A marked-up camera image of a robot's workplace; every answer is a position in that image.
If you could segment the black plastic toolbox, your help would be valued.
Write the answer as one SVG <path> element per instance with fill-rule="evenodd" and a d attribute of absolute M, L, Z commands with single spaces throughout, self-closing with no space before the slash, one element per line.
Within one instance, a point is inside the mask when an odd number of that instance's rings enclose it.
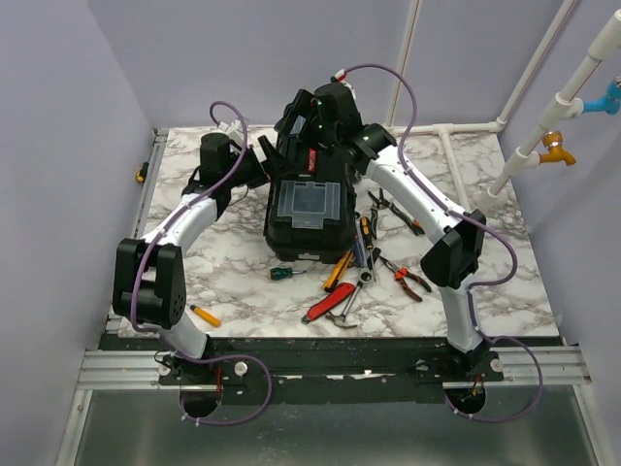
<path fill-rule="evenodd" d="M 283 262 L 314 260 L 335 264 L 353 246 L 353 173 L 333 154 L 312 142 L 280 144 L 276 149 L 295 163 L 295 171 L 271 183 L 263 234 Z"/>

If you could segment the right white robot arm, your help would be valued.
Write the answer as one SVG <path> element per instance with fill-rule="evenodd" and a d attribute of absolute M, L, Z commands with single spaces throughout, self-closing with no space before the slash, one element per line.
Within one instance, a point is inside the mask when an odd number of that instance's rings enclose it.
<path fill-rule="evenodd" d="M 484 346 L 472 320 L 467 286 L 478 268 L 485 217 L 466 212 L 445 197 L 400 153 L 394 136 L 378 123 L 366 124 L 353 93 L 342 83 L 327 83 L 313 92 L 301 89 L 276 123 L 278 144 L 295 161 L 316 154 L 318 167 L 327 161 L 347 166 L 377 183 L 415 216 L 431 242 L 420 264 L 441 294 L 447 342 L 448 373 L 465 381 L 481 369 L 477 353 Z"/>

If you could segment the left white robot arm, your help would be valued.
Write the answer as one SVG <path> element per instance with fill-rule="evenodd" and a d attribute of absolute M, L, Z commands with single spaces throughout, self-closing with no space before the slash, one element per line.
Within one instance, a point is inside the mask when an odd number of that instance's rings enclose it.
<path fill-rule="evenodd" d="M 113 310 L 140 333 L 155 333 L 184 355 L 182 372 L 194 383 L 214 374 L 206 353 L 208 336 L 185 312 L 183 257 L 229 206 L 232 190 L 255 188 L 290 174 L 295 163 L 261 136 L 253 145 L 245 127 L 221 124 L 201 139 L 199 164 L 181 192 L 179 204 L 140 239 L 126 238 L 116 249 Z"/>

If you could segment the green stubby screwdriver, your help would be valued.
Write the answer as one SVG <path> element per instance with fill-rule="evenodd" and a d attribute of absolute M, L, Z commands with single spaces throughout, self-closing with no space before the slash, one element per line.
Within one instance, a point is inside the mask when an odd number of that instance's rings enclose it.
<path fill-rule="evenodd" d="M 281 281 L 302 274 L 305 274 L 304 270 L 295 270 L 291 267 L 274 267 L 269 271 L 269 278 L 271 281 Z"/>

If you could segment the yellow utility knife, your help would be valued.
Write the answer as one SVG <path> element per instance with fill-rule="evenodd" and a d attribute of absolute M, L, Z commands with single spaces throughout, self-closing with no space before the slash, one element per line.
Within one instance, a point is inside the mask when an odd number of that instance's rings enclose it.
<path fill-rule="evenodd" d="M 343 278 L 346 270 L 348 269 L 353 257 L 354 253 L 352 250 L 349 250 L 341 257 L 339 262 L 334 267 L 329 279 L 324 283 L 324 291 L 330 293 L 337 287 L 339 281 Z"/>

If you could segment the ratchet wrench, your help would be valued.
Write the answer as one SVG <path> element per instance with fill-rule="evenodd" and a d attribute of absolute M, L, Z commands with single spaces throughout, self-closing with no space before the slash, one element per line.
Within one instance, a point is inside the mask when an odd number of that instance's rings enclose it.
<path fill-rule="evenodd" d="M 373 248 L 365 252 L 366 258 L 364 264 L 361 266 L 359 274 L 359 281 L 361 283 L 369 283 L 376 280 L 375 264 L 376 260 L 381 255 L 380 248 Z"/>

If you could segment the orange black pliers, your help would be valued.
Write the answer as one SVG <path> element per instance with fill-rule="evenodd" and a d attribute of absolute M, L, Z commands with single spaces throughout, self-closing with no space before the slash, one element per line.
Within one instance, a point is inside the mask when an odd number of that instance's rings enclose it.
<path fill-rule="evenodd" d="M 379 259 L 393 274 L 394 280 L 400 285 L 402 291 L 414 302 L 420 303 L 423 301 L 423 298 L 409 286 L 409 282 L 417 283 L 425 291 L 432 292 L 431 286 L 422 277 L 414 274 L 408 268 L 397 265 L 383 255 Z"/>

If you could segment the steel claw hammer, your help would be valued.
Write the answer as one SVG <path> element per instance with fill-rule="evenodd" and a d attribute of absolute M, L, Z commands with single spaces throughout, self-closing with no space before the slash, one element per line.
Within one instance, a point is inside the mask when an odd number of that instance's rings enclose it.
<path fill-rule="evenodd" d="M 347 299 L 345 307 L 343 308 L 343 311 L 338 314 L 338 315 L 334 315 L 332 312 L 329 312 L 327 314 L 327 318 L 337 327 L 340 327 L 342 329 L 353 329 L 356 328 L 358 326 L 357 323 L 354 323 L 352 321 L 348 321 L 347 320 L 347 316 L 349 314 L 349 312 L 351 311 L 353 304 L 357 298 L 357 296 L 360 293 L 360 290 L 362 289 L 361 286 L 356 286 L 351 294 L 351 296 Z"/>

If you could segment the orange pipe tap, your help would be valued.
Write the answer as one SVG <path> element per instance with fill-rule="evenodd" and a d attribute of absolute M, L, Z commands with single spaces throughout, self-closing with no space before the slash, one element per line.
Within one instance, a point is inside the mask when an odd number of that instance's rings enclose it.
<path fill-rule="evenodd" d="M 539 163 L 558 163 L 564 162 L 567 166 L 576 163 L 576 159 L 563 147 L 564 138 L 560 131 L 548 131 L 541 138 L 541 142 L 546 149 L 546 153 L 539 155 Z"/>

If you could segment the blue pipe fitting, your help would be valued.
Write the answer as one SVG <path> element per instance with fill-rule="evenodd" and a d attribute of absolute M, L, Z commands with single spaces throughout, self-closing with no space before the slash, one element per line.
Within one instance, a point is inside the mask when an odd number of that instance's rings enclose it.
<path fill-rule="evenodd" d="M 582 113 L 598 113 L 603 112 L 607 115 L 614 116 L 620 110 L 621 99 L 621 83 L 620 77 L 617 76 L 606 88 L 605 95 L 597 100 L 584 101 Z"/>

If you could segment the blue clear-handled screwdriver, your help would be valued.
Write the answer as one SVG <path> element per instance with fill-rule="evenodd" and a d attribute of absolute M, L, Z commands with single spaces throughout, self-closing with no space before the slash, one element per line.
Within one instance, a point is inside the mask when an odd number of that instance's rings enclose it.
<path fill-rule="evenodd" d="M 364 246 L 364 241 L 356 238 L 353 250 L 358 266 L 364 267 L 366 265 L 366 248 Z"/>

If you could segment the orange handled screwdriver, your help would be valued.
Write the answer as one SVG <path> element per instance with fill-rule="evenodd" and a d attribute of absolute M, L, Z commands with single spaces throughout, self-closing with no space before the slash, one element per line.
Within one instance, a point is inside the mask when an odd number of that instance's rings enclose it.
<path fill-rule="evenodd" d="M 208 323 L 210 326 L 218 328 L 221 326 L 221 320 L 216 317 L 213 316 L 212 314 L 210 314 L 209 312 L 207 312 L 206 310 L 195 306 L 195 305 L 191 305 L 190 306 L 190 310 L 196 315 L 198 316 L 201 320 L 203 320 L 204 322 Z"/>

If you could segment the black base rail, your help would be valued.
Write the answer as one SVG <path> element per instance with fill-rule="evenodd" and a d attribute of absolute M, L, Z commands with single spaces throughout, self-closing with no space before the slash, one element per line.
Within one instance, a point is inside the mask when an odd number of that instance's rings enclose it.
<path fill-rule="evenodd" d="M 532 347 L 564 347 L 556 338 L 528 338 Z M 210 363 L 194 364 L 158 351 L 150 339 L 108 336 L 99 350 L 154 352 L 168 380 L 215 385 L 214 390 L 176 391 L 193 410 L 209 404 L 259 406 L 415 402 L 440 404 L 446 392 L 492 388 L 487 377 L 503 378 L 499 343 L 469 360 L 439 338 L 254 339 L 214 338 L 208 343 Z"/>

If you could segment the aluminium frame rail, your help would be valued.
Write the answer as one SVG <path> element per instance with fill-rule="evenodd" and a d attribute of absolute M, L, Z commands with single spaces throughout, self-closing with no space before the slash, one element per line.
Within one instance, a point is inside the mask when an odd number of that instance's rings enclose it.
<path fill-rule="evenodd" d="M 487 377 L 485 387 L 528 386 L 542 381 L 546 385 L 583 385 L 592 381 L 586 361 L 578 347 L 532 347 L 530 357 L 521 348 L 497 348 L 503 378 Z M 173 389 L 214 390 L 215 385 L 185 383 L 179 376 L 168 380 L 165 369 L 147 351 L 89 351 L 82 359 L 79 390 Z"/>

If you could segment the white pvc pipe frame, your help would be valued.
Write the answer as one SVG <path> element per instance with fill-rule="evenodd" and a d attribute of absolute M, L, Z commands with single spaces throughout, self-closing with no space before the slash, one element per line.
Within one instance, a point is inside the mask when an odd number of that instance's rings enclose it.
<path fill-rule="evenodd" d="M 544 75 L 559 90 L 617 1 L 407 1 L 395 69 L 412 86 L 417 122 L 495 123 L 523 111 Z"/>

